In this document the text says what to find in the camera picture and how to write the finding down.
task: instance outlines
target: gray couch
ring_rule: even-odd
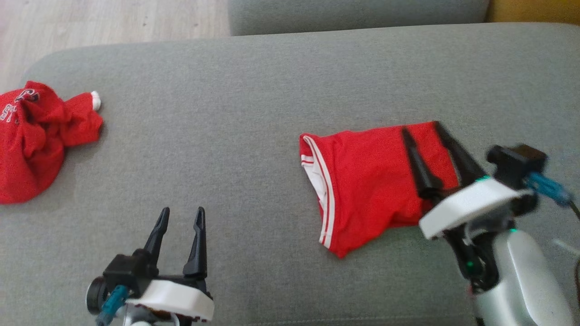
[[[385,232],[345,259],[318,243],[298,136],[438,119],[487,168],[492,144],[550,154],[580,194],[580,28],[465,24],[97,46],[23,77],[99,91],[98,143],[72,148],[43,194],[0,208],[2,325],[89,325],[87,285],[172,209],[159,268],[179,273],[206,208],[216,325],[473,325],[443,241]],[[521,219],[570,303],[572,213]]]

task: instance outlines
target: folded red garment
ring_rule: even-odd
[[[403,126],[300,136],[300,159],[320,204],[319,242],[344,257],[389,227],[414,226],[427,203],[418,196]],[[408,125],[421,156],[446,189],[458,185],[434,122]]]
[[[62,101],[48,86],[27,82],[0,95],[0,204],[32,199],[55,180],[64,148],[99,139],[96,92]]]

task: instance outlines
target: gray upholstery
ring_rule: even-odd
[[[489,0],[229,0],[232,35],[482,23]]]
[[[172,209],[163,273],[208,214],[216,325],[470,325],[451,250],[416,227],[344,260],[318,240],[298,136],[439,119],[480,162],[526,142],[580,194],[580,28],[474,24],[100,46],[50,55],[26,79],[65,99],[98,90],[101,140],[71,149],[39,197],[0,207],[3,325],[89,325],[86,286]],[[543,201],[520,227],[574,300],[574,215]]]

